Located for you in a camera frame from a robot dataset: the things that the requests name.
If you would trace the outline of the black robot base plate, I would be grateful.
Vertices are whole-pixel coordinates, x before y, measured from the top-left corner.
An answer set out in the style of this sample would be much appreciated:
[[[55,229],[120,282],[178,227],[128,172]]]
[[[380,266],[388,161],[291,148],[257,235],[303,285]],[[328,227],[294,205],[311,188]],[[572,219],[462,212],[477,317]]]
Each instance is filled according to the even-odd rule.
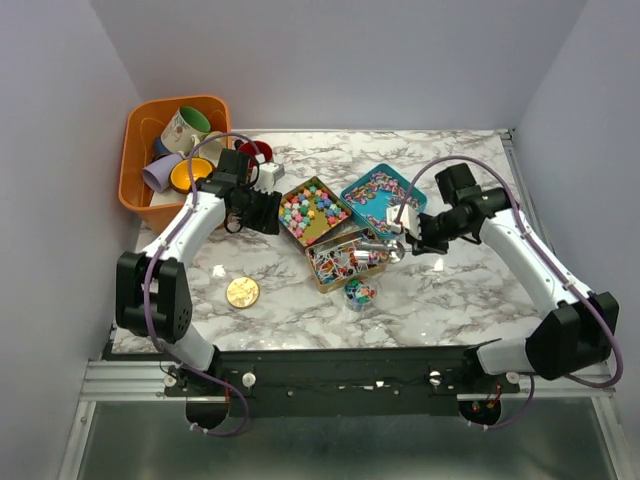
[[[529,379],[513,369],[488,375],[464,346],[224,352],[217,385],[167,365],[164,398],[207,402],[233,416],[347,417],[495,414],[495,402],[519,394]]]

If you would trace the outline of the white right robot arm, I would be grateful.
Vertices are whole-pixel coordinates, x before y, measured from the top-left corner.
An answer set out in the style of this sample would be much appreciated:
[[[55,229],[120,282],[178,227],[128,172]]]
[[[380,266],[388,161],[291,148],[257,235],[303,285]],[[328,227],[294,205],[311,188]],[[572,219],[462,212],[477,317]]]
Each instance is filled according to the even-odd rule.
[[[527,223],[507,184],[484,189],[469,169],[473,158],[455,155],[451,160],[452,166],[436,176],[449,210],[431,216],[403,202],[394,215],[407,230],[413,254],[444,254],[456,239],[487,245],[521,283],[541,319],[525,337],[470,348],[459,370],[462,384],[480,392],[496,375],[508,372],[575,380],[576,371],[613,357],[615,373],[600,385],[615,385],[624,368],[614,337],[617,300],[609,292],[595,292],[552,254]]]

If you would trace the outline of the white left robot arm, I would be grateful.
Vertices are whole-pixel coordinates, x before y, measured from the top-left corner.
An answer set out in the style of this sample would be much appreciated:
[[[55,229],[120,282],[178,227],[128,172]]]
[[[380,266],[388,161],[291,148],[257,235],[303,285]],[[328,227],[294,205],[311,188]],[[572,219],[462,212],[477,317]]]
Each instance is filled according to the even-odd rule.
[[[222,372],[214,364],[217,348],[192,325],[187,268],[230,216],[244,229],[279,233],[278,166],[250,163],[247,153],[224,149],[218,166],[195,181],[165,230],[141,252],[125,252],[117,261],[117,326],[150,339],[158,351],[189,366],[187,382],[201,395],[220,387]]]

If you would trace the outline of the gold tin of lollipops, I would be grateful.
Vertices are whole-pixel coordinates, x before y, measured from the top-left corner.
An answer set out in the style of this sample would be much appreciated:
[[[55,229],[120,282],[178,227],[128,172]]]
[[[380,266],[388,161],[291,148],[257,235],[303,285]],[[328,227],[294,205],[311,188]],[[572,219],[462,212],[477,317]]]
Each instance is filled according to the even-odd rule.
[[[384,271],[389,254],[363,247],[377,241],[371,228],[363,228],[308,247],[305,255],[317,290],[326,294],[343,287],[352,277]]]

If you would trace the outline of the clear glass jar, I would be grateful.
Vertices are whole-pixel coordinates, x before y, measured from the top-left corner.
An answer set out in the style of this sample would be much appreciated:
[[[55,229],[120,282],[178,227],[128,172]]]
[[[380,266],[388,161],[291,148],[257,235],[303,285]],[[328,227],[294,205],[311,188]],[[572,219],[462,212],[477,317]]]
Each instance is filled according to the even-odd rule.
[[[368,309],[376,300],[378,293],[379,287],[370,277],[353,277],[344,284],[346,306],[354,312]]]

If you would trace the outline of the dark tin of star candies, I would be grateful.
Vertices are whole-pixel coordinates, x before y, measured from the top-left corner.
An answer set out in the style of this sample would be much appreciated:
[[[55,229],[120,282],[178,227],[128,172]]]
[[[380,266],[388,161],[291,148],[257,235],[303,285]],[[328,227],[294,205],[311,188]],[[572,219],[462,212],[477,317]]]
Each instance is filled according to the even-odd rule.
[[[285,234],[304,250],[336,234],[352,215],[352,209],[314,176],[283,195],[278,221]]]

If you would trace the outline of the teal tin swirl lollipops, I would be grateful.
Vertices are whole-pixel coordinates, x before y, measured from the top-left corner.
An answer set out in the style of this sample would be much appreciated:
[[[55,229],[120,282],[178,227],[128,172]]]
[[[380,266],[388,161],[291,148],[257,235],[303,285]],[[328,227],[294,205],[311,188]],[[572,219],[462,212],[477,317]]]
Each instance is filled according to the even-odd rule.
[[[395,236],[386,222],[387,209],[398,206],[410,182],[390,165],[381,163],[346,187],[340,198],[352,211],[356,226],[371,228],[381,239]]]

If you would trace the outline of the silver metal scoop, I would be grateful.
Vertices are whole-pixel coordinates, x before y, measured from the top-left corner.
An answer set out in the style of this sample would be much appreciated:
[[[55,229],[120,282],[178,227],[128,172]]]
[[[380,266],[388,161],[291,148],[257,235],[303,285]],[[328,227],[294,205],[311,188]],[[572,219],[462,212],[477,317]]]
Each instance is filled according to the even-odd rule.
[[[354,257],[358,262],[375,264],[397,264],[411,251],[398,240],[362,241],[354,250]]]

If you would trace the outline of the gold round jar lid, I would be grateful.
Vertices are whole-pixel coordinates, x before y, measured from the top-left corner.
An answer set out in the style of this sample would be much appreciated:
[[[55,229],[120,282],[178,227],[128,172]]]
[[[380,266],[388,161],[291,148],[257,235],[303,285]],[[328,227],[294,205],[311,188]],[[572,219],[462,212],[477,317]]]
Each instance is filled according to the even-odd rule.
[[[245,309],[254,305],[260,296],[257,282],[250,277],[232,280],[226,290],[226,299],[234,308]]]

